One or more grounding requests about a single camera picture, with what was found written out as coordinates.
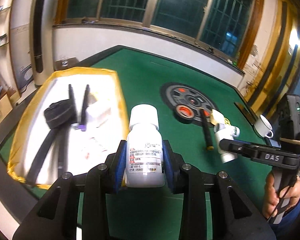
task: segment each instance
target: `yellow tape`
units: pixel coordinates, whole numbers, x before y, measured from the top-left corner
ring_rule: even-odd
[[[128,115],[127,115],[127,108],[124,101],[124,96],[121,90],[121,85],[119,81],[119,77],[117,72],[114,70],[104,69],[104,68],[90,68],[90,67],[73,67],[66,70],[56,71],[54,72],[39,88],[37,93],[32,98],[31,102],[25,109],[19,124],[17,126],[11,150],[9,155],[9,161],[7,165],[7,172],[8,174],[15,180],[18,180],[22,183],[25,182],[25,178],[19,176],[16,171],[16,165],[21,162],[21,158],[23,156],[25,142],[27,141],[29,128],[31,122],[38,111],[38,105],[40,104],[42,98],[49,93],[49,88],[53,85],[53,81],[58,77],[64,76],[71,76],[71,75],[109,75],[114,79],[114,83],[116,86],[116,97],[118,99],[118,108],[119,108],[119,115],[121,120],[123,121],[123,134],[126,137],[129,133],[129,122],[128,122]],[[49,189],[50,185],[45,184],[37,184],[39,188]]]
[[[230,121],[228,119],[225,118],[225,124],[231,125]]]

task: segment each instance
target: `black metal bracket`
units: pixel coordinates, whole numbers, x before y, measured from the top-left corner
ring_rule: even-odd
[[[88,173],[65,172],[27,215],[13,240],[75,239],[80,192],[84,192],[82,239],[112,239],[109,235],[106,194],[116,194],[125,168],[126,141],[116,153]],[[201,172],[185,163],[163,141],[164,171],[173,194],[184,194],[180,240],[207,239],[205,193],[209,192],[213,239],[275,239],[263,216],[230,176]]]
[[[298,153],[262,144],[222,139],[219,146],[221,150],[241,154],[254,162],[288,170],[296,170],[300,161],[300,154]],[[300,146],[294,145],[293,147],[295,148],[295,152],[298,152],[298,147]]]

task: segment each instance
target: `hand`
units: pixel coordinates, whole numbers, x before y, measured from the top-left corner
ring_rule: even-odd
[[[286,193],[287,189],[288,189],[288,187],[285,187],[283,190],[281,190],[279,196],[282,197]],[[300,199],[300,178],[299,178],[299,176],[297,177],[297,181],[294,184],[294,186],[289,189],[288,193],[285,195],[284,198],[290,198],[290,202],[289,202],[286,210],[295,206],[298,203],[298,201]],[[268,174],[268,176],[266,177],[265,195],[264,195],[263,207],[262,207],[262,213],[267,219],[270,217],[271,213],[273,212],[275,206],[278,203],[279,203],[279,197],[274,189],[274,176],[273,176],[272,172],[270,172]],[[276,210],[274,212],[273,217],[276,216],[277,213],[278,213],[278,210]]]

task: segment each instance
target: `tape roll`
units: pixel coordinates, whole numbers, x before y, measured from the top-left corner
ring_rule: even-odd
[[[195,115],[189,106],[179,104],[174,108],[174,116],[179,122],[189,124],[193,121]]]

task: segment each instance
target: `screw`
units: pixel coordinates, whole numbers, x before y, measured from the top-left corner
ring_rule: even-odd
[[[106,168],[108,168],[108,166],[105,163],[101,163],[97,167],[100,171],[104,171]]]
[[[188,164],[188,163],[185,163],[185,164],[182,165],[182,168],[183,168],[184,170],[188,171],[189,169],[191,169],[191,165]]]
[[[71,175],[72,175],[71,172],[67,171],[67,172],[63,173],[61,177],[63,179],[69,179],[71,177]]]
[[[223,179],[225,179],[226,177],[228,177],[228,174],[225,171],[220,171],[218,173],[218,175],[219,175],[220,178],[223,178]]]

